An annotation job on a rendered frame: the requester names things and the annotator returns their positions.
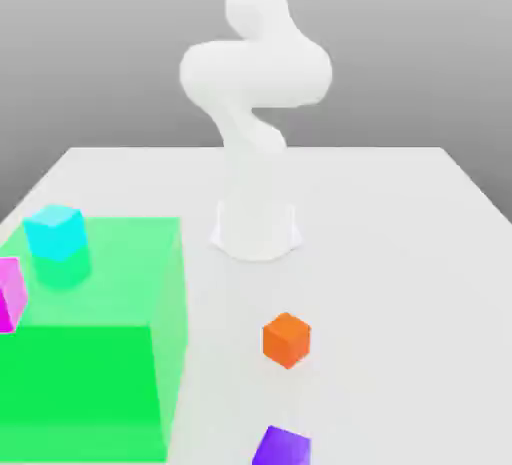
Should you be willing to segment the small cyan cube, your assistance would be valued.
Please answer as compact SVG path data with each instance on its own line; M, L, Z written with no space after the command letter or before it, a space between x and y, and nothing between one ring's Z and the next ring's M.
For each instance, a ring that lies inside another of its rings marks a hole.
M34 257L65 261L87 245L85 220L79 209L50 204L23 219Z

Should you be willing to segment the large green box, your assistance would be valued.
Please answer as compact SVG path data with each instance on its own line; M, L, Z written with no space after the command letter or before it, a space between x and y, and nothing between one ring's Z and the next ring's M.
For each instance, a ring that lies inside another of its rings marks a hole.
M173 217L90 217L67 274L16 257L28 304L0 334L0 462L163 463L188 340L181 225Z

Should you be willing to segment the small orange cube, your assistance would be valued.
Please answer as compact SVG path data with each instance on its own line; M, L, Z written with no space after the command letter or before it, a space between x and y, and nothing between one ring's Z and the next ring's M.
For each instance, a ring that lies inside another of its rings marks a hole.
M311 326L284 312L263 327L263 354L286 369L309 354Z

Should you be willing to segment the small purple cube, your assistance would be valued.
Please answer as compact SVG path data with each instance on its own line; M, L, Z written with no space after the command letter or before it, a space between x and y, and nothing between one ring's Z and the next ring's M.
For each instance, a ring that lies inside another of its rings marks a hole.
M251 465L310 465L311 439L269 425Z

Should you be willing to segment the small magenta cube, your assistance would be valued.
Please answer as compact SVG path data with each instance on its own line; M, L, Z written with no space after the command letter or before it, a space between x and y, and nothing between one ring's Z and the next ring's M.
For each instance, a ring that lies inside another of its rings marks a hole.
M0 257L0 333L12 333L22 317L28 295L17 257Z

